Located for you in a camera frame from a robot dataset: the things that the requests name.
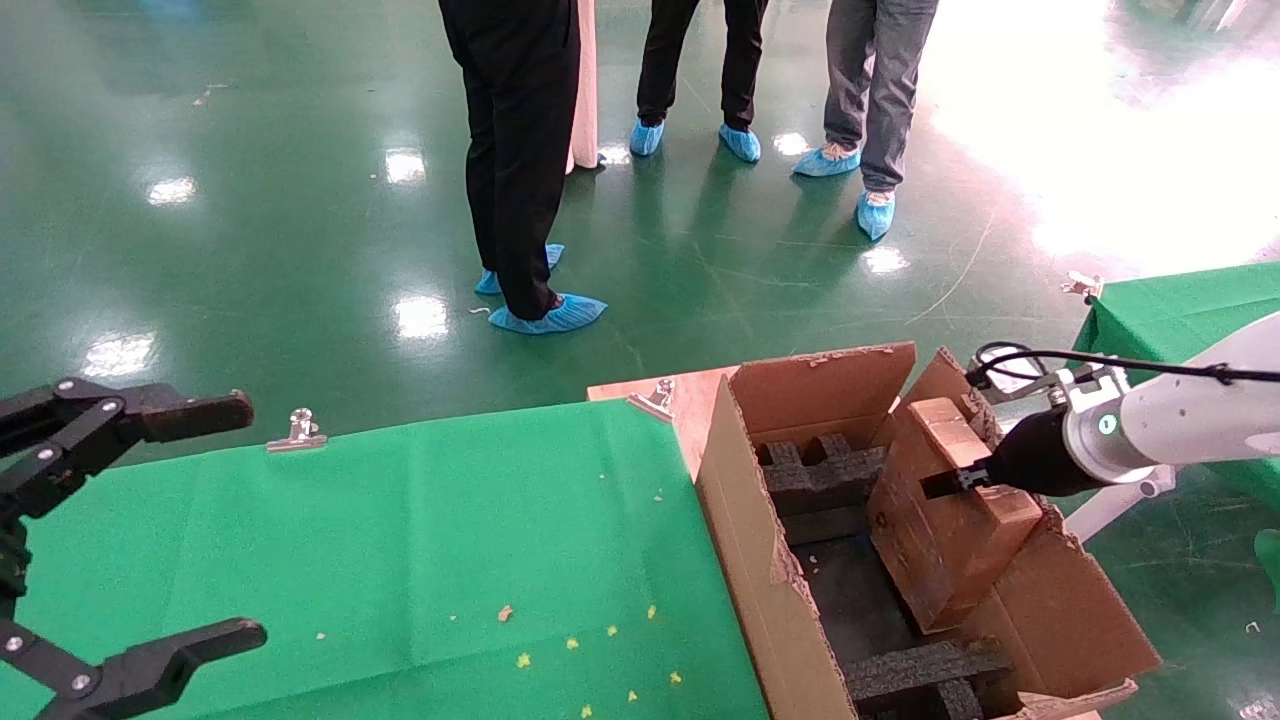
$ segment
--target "green floor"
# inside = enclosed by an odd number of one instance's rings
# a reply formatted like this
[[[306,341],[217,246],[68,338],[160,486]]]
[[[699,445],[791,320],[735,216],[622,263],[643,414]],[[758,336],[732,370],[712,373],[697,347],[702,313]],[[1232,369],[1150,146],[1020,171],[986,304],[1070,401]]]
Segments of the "green floor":
[[[570,178],[554,286],[612,307],[522,338],[472,313],[492,302],[471,293],[461,81],[430,0],[6,0],[0,396],[63,374],[253,396],[252,429],[148,459],[265,442],[303,405],[343,434],[795,351],[1069,346],[1068,270],[1280,256],[1280,10],[1203,35],[1166,4],[943,3],[899,219],[870,247],[856,177],[788,176],[822,140],[824,1],[769,8],[746,168],[714,136],[719,5],[690,29],[662,152],[631,161],[648,4],[599,0],[609,164]],[[415,154],[422,176],[389,182]],[[1108,719],[1280,717],[1251,547],[1267,520],[1206,482],[1100,537],[1167,661]]]

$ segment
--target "metal bracket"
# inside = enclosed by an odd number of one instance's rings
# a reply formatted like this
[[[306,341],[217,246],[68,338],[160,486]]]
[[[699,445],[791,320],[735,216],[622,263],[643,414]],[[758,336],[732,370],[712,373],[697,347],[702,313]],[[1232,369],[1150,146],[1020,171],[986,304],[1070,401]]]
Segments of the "metal bracket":
[[[314,450],[329,443],[329,436],[321,436],[320,425],[311,421],[311,411],[298,407],[289,415],[289,437],[266,443],[268,452],[291,452],[294,450]]]
[[[1094,299],[1102,297],[1102,288],[1107,284],[1102,275],[1085,275],[1071,270],[1066,274],[1068,282],[1062,283],[1062,292],[1069,295],[1083,295],[1084,304],[1092,305]]]
[[[658,380],[658,386],[653,388],[653,393],[649,397],[641,397],[640,393],[632,392],[627,396],[627,402],[635,405],[663,423],[672,423],[676,420],[676,415],[671,411],[671,400],[675,395],[676,380],[672,378],[663,378]]]

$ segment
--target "white pole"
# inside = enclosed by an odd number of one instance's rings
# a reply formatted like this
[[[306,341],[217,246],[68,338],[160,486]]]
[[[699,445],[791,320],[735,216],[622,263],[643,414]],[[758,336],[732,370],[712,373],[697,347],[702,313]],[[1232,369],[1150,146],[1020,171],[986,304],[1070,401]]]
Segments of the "white pole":
[[[1139,500],[1156,497],[1178,487],[1178,478],[1169,465],[1155,468],[1146,479],[1137,483],[1100,489],[1066,519],[1066,529],[1079,541],[1087,542],[1112,520],[1124,515]]]

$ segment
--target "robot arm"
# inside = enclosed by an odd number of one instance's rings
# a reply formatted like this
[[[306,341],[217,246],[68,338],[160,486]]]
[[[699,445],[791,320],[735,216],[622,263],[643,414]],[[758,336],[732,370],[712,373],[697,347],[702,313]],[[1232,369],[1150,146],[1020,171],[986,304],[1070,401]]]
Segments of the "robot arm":
[[[927,480],[928,496],[1007,484],[1061,497],[1139,482],[1156,465],[1280,456],[1280,374],[1265,370],[1280,364],[1280,313],[1196,356],[1189,365],[1204,368],[1203,377],[1165,373],[1132,389],[1115,366],[1033,378],[1015,354],[1011,363],[1002,356],[992,354],[970,380],[987,386],[988,398],[1025,396],[1007,384],[1011,372],[1030,380],[1024,389],[1047,391],[1053,406],[1023,419],[979,465]],[[1240,375],[1252,379],[1230,379]]]

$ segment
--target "cardboard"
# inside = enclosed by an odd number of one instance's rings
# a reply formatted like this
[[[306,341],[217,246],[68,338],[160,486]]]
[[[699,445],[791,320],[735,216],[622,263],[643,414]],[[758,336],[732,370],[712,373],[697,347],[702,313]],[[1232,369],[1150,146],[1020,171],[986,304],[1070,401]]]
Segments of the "cardboard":
[[[901,343],[750,363],[721,382],[699,497],[774,720],[858,714],[754,448],[774,439],[803,446],[840,432],[854,448],[888,446],[892,456],[911,405],[940,397],[984,443],[998,441],[993,413],[945,351],[890,415],[914,364],[914,346]],[[957,628],[936,635],[995,638],[1012,659],[1014,671],[980,696],[988,716],[1061,720],[1088,712],[1132,694],[1129,678],[1160,664],[1097,562],[1062,532],[1061,515],[1037,505],[1041,519],[991,589]],[[923,514],[911,521],[928,529]]]
[[[1010,487],[925,500],[922,480],[989,451],[950,398],[902,405],[867,512],[872,539],[916,624],[936,633],[957,626],[983,601],[1042,511]]]

